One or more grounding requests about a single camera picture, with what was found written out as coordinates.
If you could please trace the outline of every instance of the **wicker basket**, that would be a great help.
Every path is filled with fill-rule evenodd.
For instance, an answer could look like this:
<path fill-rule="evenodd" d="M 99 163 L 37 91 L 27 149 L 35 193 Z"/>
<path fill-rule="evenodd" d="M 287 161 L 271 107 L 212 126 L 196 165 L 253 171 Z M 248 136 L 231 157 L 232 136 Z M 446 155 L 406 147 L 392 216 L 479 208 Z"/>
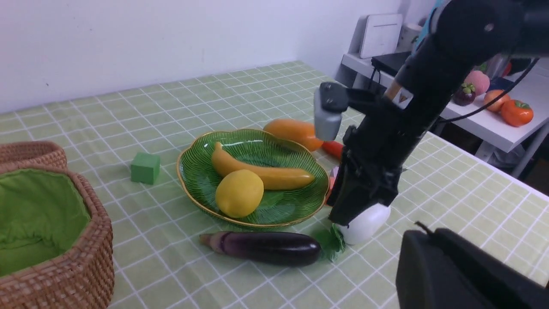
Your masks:
<path fill-rule="evenodd" d="M 0 145 L 0 164 L 10 162 L 43 164 L 67 168 L 65 151 L 50 141 L 16 142 Z"/>
<path fill-rule="evenodd" d="M 83 197 L 91 220 L 75 245 L 63 255 L 1 277 L 0 308 L 106 309 L 114 290 L 113 228 L 110 218 L 83 176 L 63 168 L 30 162 L 36 159 L 63 166 L 63 159 L 52 154 L 56 150 L 44 145 L 42 148 L 19 146 L 17 149 L 27 150 L 24 152 L 26 160 L 0 164 L 0 174 L 31 168 L 67 175 Z M 53 152 L 43 151 L 41 156 L 31 158 L 31 154 L 40 153 L 29 151 L 31 148 L 50 149 Z M 2 148 L 4 159 L 5 150 L 5 147 Z"/>

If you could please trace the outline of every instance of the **black cable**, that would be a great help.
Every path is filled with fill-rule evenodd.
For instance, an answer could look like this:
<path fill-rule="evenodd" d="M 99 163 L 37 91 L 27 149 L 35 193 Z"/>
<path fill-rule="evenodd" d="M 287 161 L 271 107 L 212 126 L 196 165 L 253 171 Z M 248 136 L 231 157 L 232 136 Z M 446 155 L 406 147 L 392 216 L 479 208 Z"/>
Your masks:
<path fill-rule="evenodd" d="M 473 115 L 476 115 L 480 112 L 482 112 L 483 110 L 487 109 L 489 106 L 492 106 L 493 104 L 495 104 L 497 102 L 497 100 L 499 100 L 500 98 L 503 98 L 506 94 L 508 94 L 511 90 L 513 90 L 513 88 L 519 83 L 521 82 L 525 77 L 526 75 L 528 75 L 528 73 L 534 68 L 534 66 L 536 65 L 537 61 L 539 60 L 539 58 L 535 58 L 534 61 L 532 61 L 532 63 L 530 63 L 530 65 L 526 68 L 526 70 L 524 72 L 522 72 L 522 75 L 517 78 L 516 81 L 514 81 L 507 89 L 505 89 L 500 95 L 498 95 L 497 97 L 495 97 L 492 101 L 488 102 L 487 104 L 483 105 L 482 107 L 478 108 L 477 110 L 475 111 L 472 111 L 468 114 L 465 114 L 463 116 L 459 116 L 459 117 L 455 117 L 455 118 L 450 118 L 450 119 L 444 119 L 444 120 L 439 120 L 438 122 L 435 123 L 435 125 L 437 124 L 441 124 L 441 123 L 450 123 L 450 122 L 456 122 L 458 120 L 462 120 L 462 119 L 465 119 L 465 118 L 468 118 L 468 117 L 471 117 Z"/>
<path fill-rule="evenodd" d="M 378 69 L 378 91 L 377 92 L 381 92 L 382 91 L 382 86 L 381 86 L 381 71 Z"/>
<path fill-rule="evenodd" d="M 372 81 L 374 80 L 374 75 L 376 74 L 376 70 L 377 68 L 374 68 L 374 70 L 372 71 L 372 76 L 370 76 L 370 82 L 368 83 L 368 90 L 372 88 Z"/>

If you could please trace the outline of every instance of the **black device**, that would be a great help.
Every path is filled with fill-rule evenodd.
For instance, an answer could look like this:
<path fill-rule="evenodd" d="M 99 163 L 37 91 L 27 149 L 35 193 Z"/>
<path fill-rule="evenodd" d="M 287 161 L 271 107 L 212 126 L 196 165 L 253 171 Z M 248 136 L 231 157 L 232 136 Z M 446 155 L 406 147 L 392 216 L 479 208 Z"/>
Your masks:
<path fill-rule="evenodd" d="M 365 115 L 343 138 L 327 201 L 333 223 L 346 226 L 376 203 L 392 203 L 403 163 L 476 65 L 499 53 L 549 54 L 548 0 L 451 0 L 434 11 L 429 28 L 385 94 L 332 82 L 315 93 L 315 134 L 321 140 L 336 138 L 341 113 L 349 107 Z M 413 95 L 406 105 L 400 102 L 402 90 Z"/>
<path fill-rule="evenodd" d="M 411 54 L 412 52 L 385 54 L 372 57 L 370 62 L 372 63 L 374 70 L 385 72 L 392 77 L 395 77 Z"/>
<path fill-rule="evenodd" d="M 365 115 L 343 137 L 327 201 L 335 224 L 348 226 L 376 204 L 390 206 L 403 163 L 476 65 L 500 53 L 549 56 L 549 0 L 449 0 L 436 8 L 429 30 L 383 95 L 331 82 L 315 92 L 315 134 L 321 140 L 336 138 L 349 107 Z M 403 90 L 410 100 L 401 101 Z M 549 308 L 547 290 L 464 241 L 448 230 L 405 232 L 396 278 L 403 309 Z"/>

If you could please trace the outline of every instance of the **white wall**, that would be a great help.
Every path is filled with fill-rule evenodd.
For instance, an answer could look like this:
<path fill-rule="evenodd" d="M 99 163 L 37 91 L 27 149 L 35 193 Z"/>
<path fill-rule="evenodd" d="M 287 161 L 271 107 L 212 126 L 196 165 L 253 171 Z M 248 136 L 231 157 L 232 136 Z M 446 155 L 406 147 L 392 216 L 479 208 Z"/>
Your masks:
<path fill-rule="evenodd" d="M 401 0 L 49 0 L 1 7 L 0 113 L 286 60 L 334 76 L 357 19 L 395 13 Z"/>

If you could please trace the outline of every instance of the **mangosteen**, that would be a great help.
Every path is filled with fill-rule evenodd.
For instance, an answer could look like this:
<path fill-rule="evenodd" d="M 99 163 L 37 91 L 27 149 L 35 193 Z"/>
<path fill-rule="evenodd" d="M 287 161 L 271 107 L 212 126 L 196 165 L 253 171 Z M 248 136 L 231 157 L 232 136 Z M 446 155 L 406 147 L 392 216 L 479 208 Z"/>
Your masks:
<path fill-rule="evenodd" d="M 461 84 L 460 89 L 454 94 L 452 99 L 453 102 L 459 106 L 467 106 L 473 103 L 476 97 L 477 94 L 475 93 L 475 86 L 471 83 L 464 82 Z"/>

